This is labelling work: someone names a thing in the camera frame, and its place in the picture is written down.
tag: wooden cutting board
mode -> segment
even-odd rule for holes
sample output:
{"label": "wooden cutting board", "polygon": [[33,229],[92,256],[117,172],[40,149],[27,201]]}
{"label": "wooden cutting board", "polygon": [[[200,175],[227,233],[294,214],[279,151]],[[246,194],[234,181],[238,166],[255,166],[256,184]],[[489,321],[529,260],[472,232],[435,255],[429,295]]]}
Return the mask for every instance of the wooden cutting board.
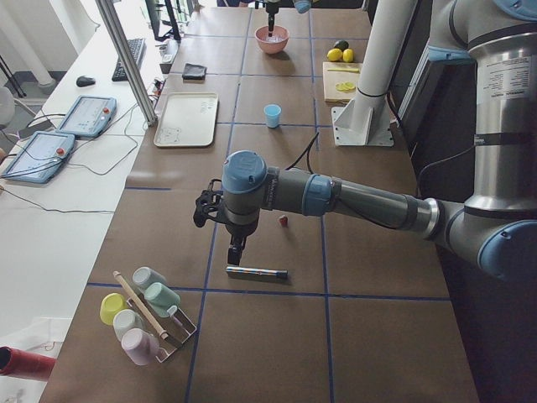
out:
{"label": "wooden cutting board", "polygon": [[342,63],[324,61],[322,63],[322,85],[325,91],[325,101],[327,102],[349,102],[354,98],[356,90],[341,92],[336,89],[336,84],[340,82],[351,82],[355,86],[358,84],[360,73],[346,71],[349,69],[362,69],[362,63]]}

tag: black mouse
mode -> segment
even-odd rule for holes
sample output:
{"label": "black mouse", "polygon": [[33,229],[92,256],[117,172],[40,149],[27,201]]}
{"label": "black mouse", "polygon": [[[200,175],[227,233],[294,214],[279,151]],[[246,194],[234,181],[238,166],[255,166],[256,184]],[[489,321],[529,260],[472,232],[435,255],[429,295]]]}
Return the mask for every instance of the black mouse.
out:
{"label": "black mouse", "polygon": [[76,79],[77,86],[92,86],[93,84],[95,84],[95,78],[80,76]]}

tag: printed label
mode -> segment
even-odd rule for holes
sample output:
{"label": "printed label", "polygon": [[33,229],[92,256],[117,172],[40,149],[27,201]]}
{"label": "printed label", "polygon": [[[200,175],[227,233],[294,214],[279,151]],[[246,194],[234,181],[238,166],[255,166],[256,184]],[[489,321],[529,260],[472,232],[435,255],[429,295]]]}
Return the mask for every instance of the printed label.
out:
{"label": "printed label", "polygon": [[534,97],[535,56],[518,57],[479,66],[477,104],[492,100]]}

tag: red cylinder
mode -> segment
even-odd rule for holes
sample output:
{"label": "red cylinder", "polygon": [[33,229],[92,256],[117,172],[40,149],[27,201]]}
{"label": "red cylinder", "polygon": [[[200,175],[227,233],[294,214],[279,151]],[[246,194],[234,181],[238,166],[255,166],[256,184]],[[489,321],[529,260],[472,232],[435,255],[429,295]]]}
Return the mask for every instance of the red cylinder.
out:
{"label": "red cylinder", "polygon": [[0,347],[0,375],[49,380],[56,359],[11,347]]}

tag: white desk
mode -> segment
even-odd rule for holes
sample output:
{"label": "white desk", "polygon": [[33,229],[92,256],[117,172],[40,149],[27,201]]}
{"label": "white desk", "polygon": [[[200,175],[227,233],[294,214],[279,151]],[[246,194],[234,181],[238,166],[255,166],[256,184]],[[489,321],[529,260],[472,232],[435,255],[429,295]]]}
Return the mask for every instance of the white desk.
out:
{"label": "white desk", "polygon": [[[127,6],[117,5],[127,37],[147,37],[141,74],[149,87],[155,77],[162,78],[158,48],[139,10],[132,12]],[[112,41],[101,26],[50,95],[43,113],[66,113],[79,95],[86,94],[115,97],[117,113],[113,120],[119,119],[136,100],[126,81],[112,82],[116,60]],[[82,75],[95,77],[96,85],[77,87],[76,78]],[[69,162],[87,165],[97,172],[108,170],[135,145],[125,137],[125,130],[138,143],[145,134],[140,109],[133,110],[130,123],[129,117],[130,114],[126,115],[99,138],[77,150]],[[77,140],[76,147],[82,143]],[[66,165],[48,184],[0,180],[0,185],[48,208],[114,211],[137,153],[138,147],[103,176],[83,167]],[[0,171],[10,161],[4,161]],[[7,192],[0,194],[0,345],[4,342],[15,348],[24,348],[25,344],[27,347],[28,340],[22,340],[27,335],[18,331],[28,327],[35,318],[74,315],[111,220],[111,213],[45,212]],[[43,387],[44,383],[2,377],[0,401],[16,395],[21,388],[26,391],[24,401],[38,400]]]}

